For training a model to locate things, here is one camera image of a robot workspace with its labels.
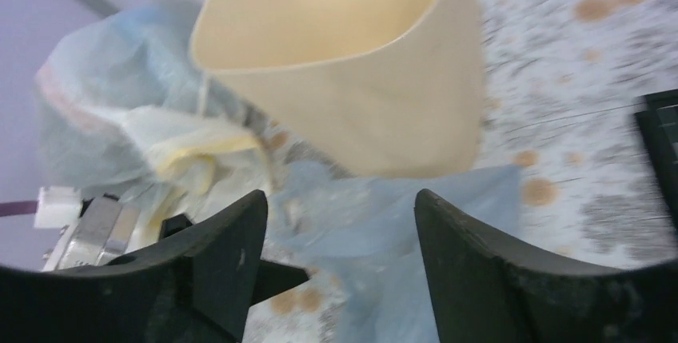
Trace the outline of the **translucent white yellow trash bag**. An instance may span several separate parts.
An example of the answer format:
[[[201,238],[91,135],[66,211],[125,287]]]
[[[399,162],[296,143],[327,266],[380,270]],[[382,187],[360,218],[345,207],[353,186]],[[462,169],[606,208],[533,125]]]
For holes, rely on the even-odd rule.
[[[66,35],[36,75],[40,152],[55,185],[140,211],[129,243],[162,220],[200,222],[273,186],[253,109],[199,70],[200,0],[156,0]]]

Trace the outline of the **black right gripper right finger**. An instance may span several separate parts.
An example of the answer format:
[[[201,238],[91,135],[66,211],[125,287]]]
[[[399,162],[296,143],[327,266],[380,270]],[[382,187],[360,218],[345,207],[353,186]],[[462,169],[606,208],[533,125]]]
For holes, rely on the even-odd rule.
[[[674,342],[677,264],[616,269],[531,245],[417,194],[415,219],[443,342]]]

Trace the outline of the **beige plastic trash bin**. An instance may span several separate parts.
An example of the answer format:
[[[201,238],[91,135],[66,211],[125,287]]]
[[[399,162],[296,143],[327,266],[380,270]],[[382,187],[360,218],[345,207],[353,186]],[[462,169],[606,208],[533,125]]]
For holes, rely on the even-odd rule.
[[[350,172],[439,177],[478,154],[478,0],[205,0],[190,53]]]

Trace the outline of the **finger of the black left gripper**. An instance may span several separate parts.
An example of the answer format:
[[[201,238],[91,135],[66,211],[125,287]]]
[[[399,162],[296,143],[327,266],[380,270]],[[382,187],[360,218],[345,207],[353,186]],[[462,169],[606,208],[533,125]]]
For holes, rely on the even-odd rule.
[[[193,225],[193,222],[180,213],[162,221],[158,240],[170,237]],[[251,305],[256,305],[309,280],[309,275],[300,267],[283,265],[261,259],[257,271]]]

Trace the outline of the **light blue trash bag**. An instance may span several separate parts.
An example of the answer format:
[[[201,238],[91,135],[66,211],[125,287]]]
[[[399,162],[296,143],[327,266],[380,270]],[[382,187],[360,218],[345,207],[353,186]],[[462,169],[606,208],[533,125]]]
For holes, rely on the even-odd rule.
[[[437,341],[414,217],[422,189],[512,235],[520,232],[517,166],[433,179],[334,179],[327,166],[302,161],[270,195],[270,237],[342,285],[335,341]]]

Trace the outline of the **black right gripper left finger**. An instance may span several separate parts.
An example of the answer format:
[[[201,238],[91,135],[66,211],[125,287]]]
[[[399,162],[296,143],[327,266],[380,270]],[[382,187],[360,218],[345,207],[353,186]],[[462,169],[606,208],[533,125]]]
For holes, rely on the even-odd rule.
[[[258,275],[268,205],[260,190],[114,259],[53,272],[1,271],[4,342],[227,342],[268,297]]]

